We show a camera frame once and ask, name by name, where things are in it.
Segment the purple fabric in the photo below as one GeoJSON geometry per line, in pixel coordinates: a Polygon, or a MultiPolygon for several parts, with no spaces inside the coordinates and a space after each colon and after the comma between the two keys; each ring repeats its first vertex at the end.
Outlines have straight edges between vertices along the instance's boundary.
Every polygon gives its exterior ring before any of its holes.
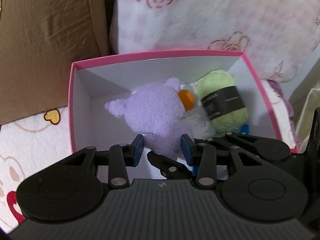
{"type": "Polygon", "coordinates": [[[134,132],[147,134],[145,147],[176,160],[183,158],[181,136],[188,134],[193,139],[191,127],[180,120],[185,109],[179,90],[180,81],[170,78],[165,84],[141,87],[127,99],[108,102],[105,108],[118,118],[124,116],[134,132]]]}
{"type": "MultiPolygon", "coordinates": [[[[282,92],[282,89],[281,89],[279,83],[277,81],[274,81],[274,80],[268,80],[268,83],[269,83],[270,87],[280,95],[280,97],[283,100],[285,106],[287,107],[287,111],[288,111],[289,117],[293,117],[293,115],[294,115],[293,108],[292,108],[291,104],[289,103],[289,101],[284,98],[284,95],[283,95],[283,92],[282,92]]],[[[291,119],[290,119],[290,126],[291,126],[291,132],[293,134],[293,137],[294,137],[294,140],[296,142],[296,145],[299,147],[301,145],[301,141],[299,140],[299,138],[296,135],[296,130],[295,130],[295,127],[294,127],[294,123],[293,123],[293,121],[291,119]]]]}

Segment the pink box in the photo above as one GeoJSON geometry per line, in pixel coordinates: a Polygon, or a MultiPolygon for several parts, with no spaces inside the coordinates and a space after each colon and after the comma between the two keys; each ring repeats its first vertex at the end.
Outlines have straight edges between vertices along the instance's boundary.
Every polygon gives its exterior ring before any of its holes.
{"type": "MultiPolygon", "coordinates": [[[[250,134],[281,140],[272,105],[245,53],[151,51],[100,57],[72,64],[69,123],[73,152],[87,146],[108,150],[114,144],[131,143],[135,138],[136,134],[123,119],[105,110],[106,102],[127,98],[143,85],[164,82],[171,77],[179,78],[183,84],[194,83],[217,69],[224,69],[235,77],[238,91],[249,109],[250,134]]],[[[106,177],[100,174],[108,173],[103,171],[98,175],[101,181],[106,181],[106,177]]],[[[149,164],[146,154],[143,154],[138,167],[128,168],[128,175],[130,179],[163,179],[159,170],[149,164]]]]}

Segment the orange object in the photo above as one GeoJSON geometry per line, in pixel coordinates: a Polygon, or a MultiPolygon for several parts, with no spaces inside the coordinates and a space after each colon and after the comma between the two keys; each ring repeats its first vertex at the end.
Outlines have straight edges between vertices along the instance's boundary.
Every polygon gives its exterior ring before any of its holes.
{"type": "Polygon", "coordinates": [[[184,106],[184,109],[186,111],[191,110],[195,104],[195,97],[193,93],[189,90],[182,89],[179,91],[178,95],[184,106]]]}

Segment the yellow heart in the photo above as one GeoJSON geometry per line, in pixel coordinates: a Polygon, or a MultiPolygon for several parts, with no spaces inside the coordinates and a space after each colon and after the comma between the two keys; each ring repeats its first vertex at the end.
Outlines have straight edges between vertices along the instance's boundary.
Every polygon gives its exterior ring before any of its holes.
{"type": "Polygon", "coordinates": [[[60,122],[61,116],[58,109],[53,109],[44,114],[44,119],[50,123],[57,125],[60,122]]]}

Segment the brown wrinkled surface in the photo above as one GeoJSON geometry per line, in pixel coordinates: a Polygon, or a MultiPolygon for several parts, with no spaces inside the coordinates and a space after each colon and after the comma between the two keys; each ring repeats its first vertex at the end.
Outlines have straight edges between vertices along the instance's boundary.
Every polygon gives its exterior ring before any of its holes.
{"type": "Polygon", "coordinates": [[[74,61],[108,54],[104,0],[1,0],[0,124],[67,105],[74,61]]]}

